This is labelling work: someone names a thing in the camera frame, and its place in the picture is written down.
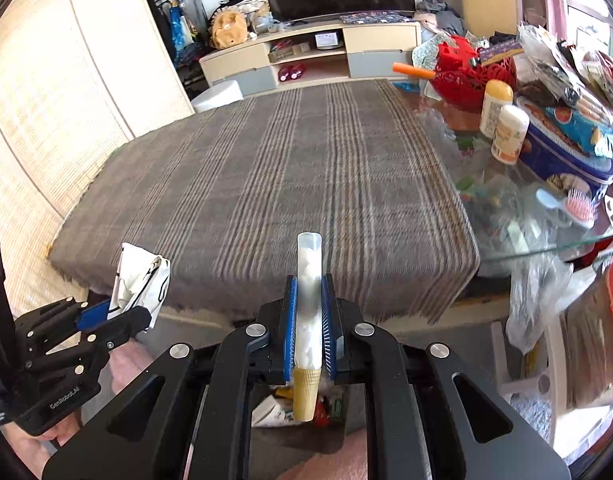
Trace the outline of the person's left hand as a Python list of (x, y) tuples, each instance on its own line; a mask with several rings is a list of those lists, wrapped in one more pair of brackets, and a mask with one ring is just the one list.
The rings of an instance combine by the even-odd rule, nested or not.
[(49, 457), (52, 456), (47, 447), (49, 442), (61, 448), (81, 427), (81, 413), (76, 411), (38, 437), (30, 436), (14, 422), (1, 426), (0, 431), (20, 460), (39, 479)]

